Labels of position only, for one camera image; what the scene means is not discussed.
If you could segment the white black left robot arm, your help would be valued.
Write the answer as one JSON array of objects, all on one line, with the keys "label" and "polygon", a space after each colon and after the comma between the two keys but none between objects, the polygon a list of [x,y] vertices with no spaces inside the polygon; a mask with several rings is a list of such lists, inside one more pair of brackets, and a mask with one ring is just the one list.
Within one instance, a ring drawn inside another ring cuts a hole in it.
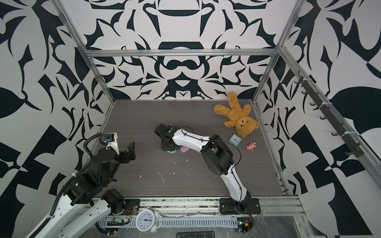
[{"label": "white black left robot arm", "polygon": [[101,230],[98,222],[108,215],[129,213],[131,208],[116,190],[106,191],[94,202],[93,198],[110,183],[121,164],[136,159],[136,143],[121,151],[116,133],[97,133],[87,139],[83,148],[88,163],[65,183],[50,212],[27,235],[29,238],[78,238],[92,226]]}]

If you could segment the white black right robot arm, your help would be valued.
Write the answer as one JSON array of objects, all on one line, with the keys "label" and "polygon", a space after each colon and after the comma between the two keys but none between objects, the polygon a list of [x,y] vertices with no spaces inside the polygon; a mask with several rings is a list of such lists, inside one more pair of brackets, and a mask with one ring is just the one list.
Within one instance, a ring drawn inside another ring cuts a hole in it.
[{"label": "white black right robot arm", "polygon": [[197,135],[183,128],[160,124],[154,133],[161,139],[163,151],[175,151],[187,147],[201,154],[207,167],[215,175],[220,176],[228,188],[230,197],[219,199],[219,212],[223,215],[259,215],[259,200],[253,198],[242,184],[236,172],[237,163],[233,160],[233,152],[221,137]]}]

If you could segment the purple earbud charging case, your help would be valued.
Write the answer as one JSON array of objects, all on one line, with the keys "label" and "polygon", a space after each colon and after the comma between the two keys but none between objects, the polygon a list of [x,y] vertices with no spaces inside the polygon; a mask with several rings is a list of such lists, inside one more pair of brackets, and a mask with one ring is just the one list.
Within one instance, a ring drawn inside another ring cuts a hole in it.
[{"label": "purple earbud charging case", "polygon": [[182,147],[180,148],[180,151],[181,151],[182,153],[187,153],[187,152],[190,151],[190,149],[189,149],[188,147],[186,147],[186,146],[182,146]]}]

